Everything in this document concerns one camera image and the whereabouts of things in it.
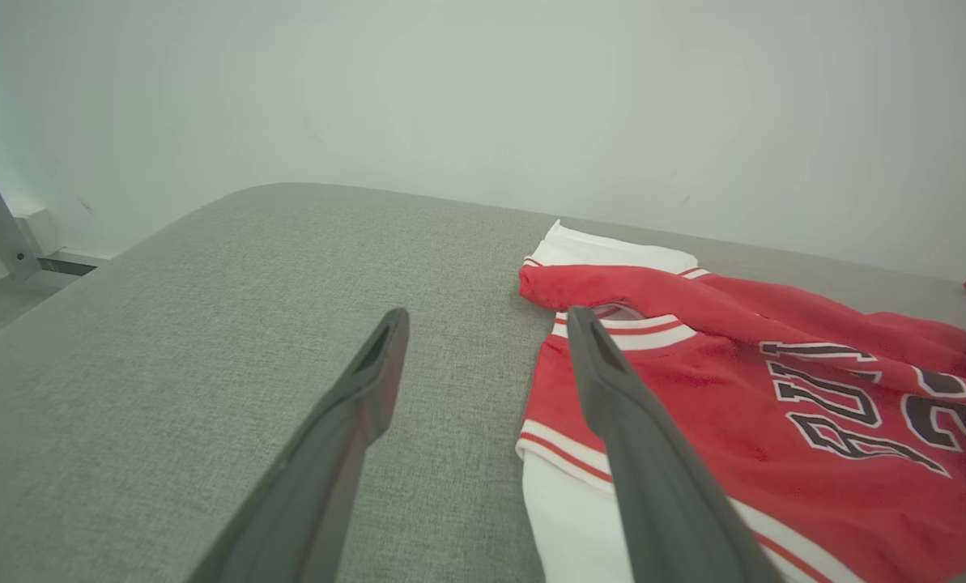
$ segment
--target striped trim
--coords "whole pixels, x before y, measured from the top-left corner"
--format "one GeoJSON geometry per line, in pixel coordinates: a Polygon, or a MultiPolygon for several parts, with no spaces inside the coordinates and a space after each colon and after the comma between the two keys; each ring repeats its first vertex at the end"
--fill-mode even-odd
{"type": "MultiPolygon", "coordinates": [[[[647,351],[682,343],[696,335],[674,315],[650,317],[648,320],[602,320],[602,325],[621,351],[647,351]]],[[[565,314],[557,314],[551,334],[568,338],[565,314]]]]}
{"type": "MultiPolygon", "coordinates": [[[[563,472],[613,494],[612,475],[608,456],[547,427],[539,421],[527,419],[515,446],[516,453],[530,451],[563,472]]],[[[855,572],[836,560],[817,543],[743,502],[728,498],[735,512],[753,531],[768,558],[782,575],[796,583],[864,583],[855,572]]]]}
{"type": "Polygon", "coordinates": [[[680,277],[685,279],[695,279],[696,277],[702,277],[704,275],[709,275],[707,270],[702,268],[691,268],[690,270],[685,270],[685,272],[678,273],[680,277]]]}

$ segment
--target red jersey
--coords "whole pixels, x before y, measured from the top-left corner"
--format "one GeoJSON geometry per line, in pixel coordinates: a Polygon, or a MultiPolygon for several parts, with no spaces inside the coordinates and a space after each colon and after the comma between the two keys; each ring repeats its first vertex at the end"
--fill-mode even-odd
{"type": "MultiPolygon", "coordinates": [[[[966,332],[697,268],[527,259],[520,280],[545,309],[598,310],[790,578],[966,571],[966,332]]],[[[611,491],[563,318],[541,347],[518,448],[611,491]]]]}

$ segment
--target gray fabric surface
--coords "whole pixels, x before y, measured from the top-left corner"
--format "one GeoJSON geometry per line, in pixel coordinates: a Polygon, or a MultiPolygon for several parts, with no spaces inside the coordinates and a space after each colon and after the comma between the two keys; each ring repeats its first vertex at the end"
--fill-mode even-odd
{"type": "MultiPolygon", "coordinates": [[[[182,581],[387,309],[411,339],[343,581],[541,581],[513,453],[551,314],[517,270],[554,217],[269,185],[0,330],[0,581],[182,581]]],[[[565,221],[726,275],[966,326],[960,285],[565,221]]]]}

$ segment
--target floor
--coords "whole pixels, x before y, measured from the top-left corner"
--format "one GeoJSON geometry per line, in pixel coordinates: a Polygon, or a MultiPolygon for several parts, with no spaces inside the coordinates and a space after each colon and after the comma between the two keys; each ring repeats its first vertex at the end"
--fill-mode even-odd
{"type": "Polygon", "coordinates": [[[0,329],[76,279],[79,277],[40,272],[27,281],[0,280],[0,329]]]}

